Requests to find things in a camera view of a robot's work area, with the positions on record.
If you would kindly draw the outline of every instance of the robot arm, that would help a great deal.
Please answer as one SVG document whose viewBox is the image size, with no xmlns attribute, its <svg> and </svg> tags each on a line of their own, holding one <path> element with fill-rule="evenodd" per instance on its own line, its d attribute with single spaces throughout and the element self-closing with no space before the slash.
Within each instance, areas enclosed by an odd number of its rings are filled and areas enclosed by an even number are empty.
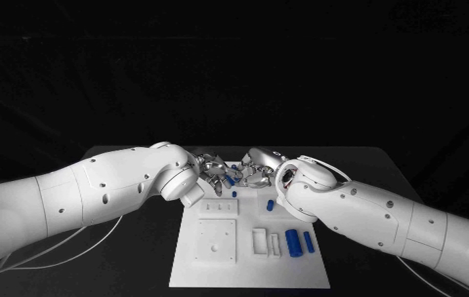
<svg viewBox="0 0 469 297">
<path fill-rule="evenodd" d="M 277 203 L 305 222 L 326 227 L 363 245 L 420 262 L 469 285 L 469 220 L 361 182 L 338 182 L 309 157 L 289 160 L 253 148 L 240 167 L 254 172 L 241 186 L 275 185 Z"/>
<path fill-rule="evenodd" d="M 204 156 L 161 142 L 0 184 L 0 258 L 58 233 L 120 217 L 153 195 L 192 207 L 205 195 L 197 184 L 204 167 Z"/>
</svg>

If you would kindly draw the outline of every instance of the black table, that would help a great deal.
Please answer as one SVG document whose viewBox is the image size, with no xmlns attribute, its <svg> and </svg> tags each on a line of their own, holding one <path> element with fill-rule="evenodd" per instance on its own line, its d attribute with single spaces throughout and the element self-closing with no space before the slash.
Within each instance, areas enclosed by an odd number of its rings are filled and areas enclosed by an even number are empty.
<svg viewBox="0 0 469 297">
<path fill-rule="evenodd" d="M 84 159 L 133 146 L 94 146 Z M 308 155 L 337 166 L 354 180 L 422 202 L 386 152 L 374 147 L 267 147 L 289 158 Z M 250 147 L 214 146 L 225 161 L 241 160 Z M 0 274 L 0 296 L 442 296 L 399 259 L 334 233 L 321 221 L 316 237 L 329 290 L 169 288 L 184 205 L 152 197 L 93 251 L 70 263 L 41 270 Z M 91 226 L 47 256 L 23 266 L 41 266 L 80 254 L 104 237 L 116 220 Z M 35 255 L 70 234 L 62 233 L 18 251 L 9 264 Z M 453 296 L 462 289 L 423 265 L 407 261 L 425 278 Z"/>
</svg>

